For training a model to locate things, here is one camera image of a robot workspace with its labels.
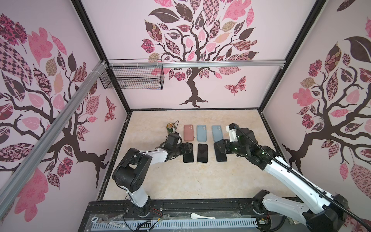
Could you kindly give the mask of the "white plastic spoon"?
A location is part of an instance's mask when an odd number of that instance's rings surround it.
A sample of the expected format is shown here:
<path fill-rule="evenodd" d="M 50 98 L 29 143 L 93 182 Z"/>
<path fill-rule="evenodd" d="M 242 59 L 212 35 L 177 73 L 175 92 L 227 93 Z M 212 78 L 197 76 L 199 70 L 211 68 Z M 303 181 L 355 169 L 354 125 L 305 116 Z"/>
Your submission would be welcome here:
<path fill-rule="evenodd" d="M 191 216 L 192 219 L 212 219 L 212 220 L 216 220 L 215 217 L 202 216 L 202 215 L 199 215 L 199 214 L 196 214 L 196 213 L 191 213 L 190 216 Z"/>

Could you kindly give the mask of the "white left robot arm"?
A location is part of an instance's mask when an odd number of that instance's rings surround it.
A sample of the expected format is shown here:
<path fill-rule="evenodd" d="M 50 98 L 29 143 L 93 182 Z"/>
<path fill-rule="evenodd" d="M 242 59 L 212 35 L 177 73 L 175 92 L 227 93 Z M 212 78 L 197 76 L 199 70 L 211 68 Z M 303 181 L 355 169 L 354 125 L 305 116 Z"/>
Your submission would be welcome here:
<path fill-rule="evenodd" d="M 142 184 L 151 165 L 165 163 L 193 153 L 193 145 L 183 142 L 179 133 L 169 134 L 157 148 L 141 151 L 130 148 L 112 173 L 115 184 L 129 196 L 134 212 L 145 217 L 150 213 L 151 198 Z"/>

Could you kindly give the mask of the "light blue case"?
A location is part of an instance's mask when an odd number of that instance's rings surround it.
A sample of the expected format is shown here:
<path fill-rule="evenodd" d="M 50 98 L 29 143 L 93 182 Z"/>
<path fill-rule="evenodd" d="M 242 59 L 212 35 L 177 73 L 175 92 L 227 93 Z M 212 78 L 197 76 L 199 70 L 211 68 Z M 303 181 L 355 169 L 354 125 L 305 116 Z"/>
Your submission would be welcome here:
<path fill-rule="evenodd" d="M 207 141 L 207 128 L 205 125 L 197 125 L 197 141 L 198 142 Z"/>
<path fill-rule="evenodd" d="M 213 141 L 215 143 L 223 140 L 222 127 L 220 125 L 213 125 L 212 126 L 212 135 L 213 135 Z"/>

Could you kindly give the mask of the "black phone without case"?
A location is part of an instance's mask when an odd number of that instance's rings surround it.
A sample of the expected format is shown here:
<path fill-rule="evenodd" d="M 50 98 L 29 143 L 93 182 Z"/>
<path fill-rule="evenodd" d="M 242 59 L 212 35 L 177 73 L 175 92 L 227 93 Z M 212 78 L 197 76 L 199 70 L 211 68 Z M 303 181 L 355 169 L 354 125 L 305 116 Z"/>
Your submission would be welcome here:
<path fill-rule="evenodd" d="M 184 153 L 183 153 L 183 163 L 193 163 L 193 162 L 194 162 L 193 144 L 185 143 Z"/>

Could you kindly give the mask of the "aluminium rail left wall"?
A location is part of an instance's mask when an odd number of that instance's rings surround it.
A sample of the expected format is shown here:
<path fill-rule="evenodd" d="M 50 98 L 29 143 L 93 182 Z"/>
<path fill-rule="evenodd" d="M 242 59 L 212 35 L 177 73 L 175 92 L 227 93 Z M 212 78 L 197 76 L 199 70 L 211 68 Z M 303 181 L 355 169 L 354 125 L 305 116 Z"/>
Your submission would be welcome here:
<path fill-rule="evenodd" d="M 68 120 L 78 108 L 78 105 L 83 101 L 95 81 L 106 70 L 106 68 L 106 61 L 99 61 L 97 63 L 89 73 L 88 79 L 82 83 L 79 90 L 72 96 L 62 112 L 51 124 L 51 127 L 45 132 L 41 139 L 38 140 L 30 154 L 21 162 L 20 166 L 5 183 L 1 189 L 1 217 L 6 214 L 8 208 L 14 202 L 19 192 L 23 189 L 30 176 L 64 129 Z"/>

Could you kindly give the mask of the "aluminium rail wall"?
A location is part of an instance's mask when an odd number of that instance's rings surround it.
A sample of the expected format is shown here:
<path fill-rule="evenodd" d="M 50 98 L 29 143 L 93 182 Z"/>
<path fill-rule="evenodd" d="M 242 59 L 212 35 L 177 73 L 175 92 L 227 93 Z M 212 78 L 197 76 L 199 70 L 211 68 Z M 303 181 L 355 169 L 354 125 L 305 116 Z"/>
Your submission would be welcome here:
<path fill-rule="evenodd" d="M 109 67 L 151 67 L 151 68 L 217 68 L 217 67 L 257 67 L 279 66 L 284 67 L 285 60 L 251 60 L 251 61 L 186 61 L 186 62 L 114 62 L 110 61 Z"/>
<path fill-rule="evenodd" d="M 95 81 L 106 70 L 106 68 L 106 61 L 99 61 L 97 63 L 89 73 L 88 79 L 82 83 L 79 90 L 72 96 L 62 112 L 51 124 L 51 127 L 45 132 L 41 139 L 38 140 L 30 154 L 21 162 L 20 166 L 5 183 L 1 189 L 1 217 L 6 214 L 8 208 L 14 202 L 19 192 L 23 189 L 30 176 L 64 129 L 68 120 L 78 108 L 78 105 L 83 101 Z"/>

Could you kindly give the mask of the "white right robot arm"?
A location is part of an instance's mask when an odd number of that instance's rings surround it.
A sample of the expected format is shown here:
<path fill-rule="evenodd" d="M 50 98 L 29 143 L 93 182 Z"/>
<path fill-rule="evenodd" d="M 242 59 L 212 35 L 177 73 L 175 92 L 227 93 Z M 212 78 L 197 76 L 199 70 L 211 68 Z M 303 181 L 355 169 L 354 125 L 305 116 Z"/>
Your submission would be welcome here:
<path fill-rule="evenodd" d="M 268 146 L 260 146 L 248 128 L 231 124 L 226 129 L 230 137 L 215 142 L 218 152 L 245 158 L 274 176 L 299 198 L 299 201 L 294 201 L 262 189 L 252 201 L 256 214 L 275 212 L 306 225 L 311 232 L 337 232 L 341 229 L 348 207 L 348 201 L 342 195 L 332 195 L 313 184 L 292 169 L 277 152 Z"/>

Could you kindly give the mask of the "pink phone case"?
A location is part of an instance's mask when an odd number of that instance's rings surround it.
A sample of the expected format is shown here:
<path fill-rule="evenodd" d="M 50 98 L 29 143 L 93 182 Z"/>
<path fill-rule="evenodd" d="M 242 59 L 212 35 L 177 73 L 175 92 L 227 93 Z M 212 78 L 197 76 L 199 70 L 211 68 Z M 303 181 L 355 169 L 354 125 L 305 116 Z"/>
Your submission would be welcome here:
<path fill-rule="evenodd" d="M 194 141 L 194 126 L 184 125 L 184 141 L 193 142 Z"/>

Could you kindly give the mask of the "aluminium rail back wall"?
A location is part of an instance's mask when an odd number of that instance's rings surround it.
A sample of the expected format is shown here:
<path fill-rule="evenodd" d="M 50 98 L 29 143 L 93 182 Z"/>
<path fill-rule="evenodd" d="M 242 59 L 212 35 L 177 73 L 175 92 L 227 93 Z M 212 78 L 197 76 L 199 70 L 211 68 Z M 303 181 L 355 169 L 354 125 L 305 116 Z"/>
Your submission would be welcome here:
<path fill-rule="evenodd" d="M 110 61 L 109 67 L 151 67 L 151 68 L 217 68 L 217 67 L 257 67 L 279 66 L 284 67 L 285 60 L 251 60 L 251 61 L 186 61 L 186 62 L 114 62 Z"/>

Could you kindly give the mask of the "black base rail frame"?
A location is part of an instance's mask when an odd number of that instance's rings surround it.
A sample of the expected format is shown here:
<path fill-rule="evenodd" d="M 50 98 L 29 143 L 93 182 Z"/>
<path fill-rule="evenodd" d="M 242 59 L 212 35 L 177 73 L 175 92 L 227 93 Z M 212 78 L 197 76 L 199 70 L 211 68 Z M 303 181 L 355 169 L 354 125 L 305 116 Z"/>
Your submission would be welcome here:
<path fill-rule="evenodd" d="M 80 232 L 90 232 L 92 223 L 109 223 L 123 227 L 119 221 L 127 220 L 156 220 L 168 219 L 192 219 L 191 213 L 202 216 L 218 218 L 255 218 L 257 228 L 235 228 L 235 229 L 192 229 L 181 230 L 160 230 L 155 232 L 216 232 L 216 231 L 257 231 L 257 232 L 282 232 L 284 225 L 289 220 L 292 224 L 298 223 L 288 217 L 275 212 L 256 214 L 252 208 L 253 198 L 236 199 L 188 199 L 188 200 L 151 200 L 150 213 L 145 217 L 138 216 L 130 200 L 106 200 L 93 201 L 83 216 Z"/>

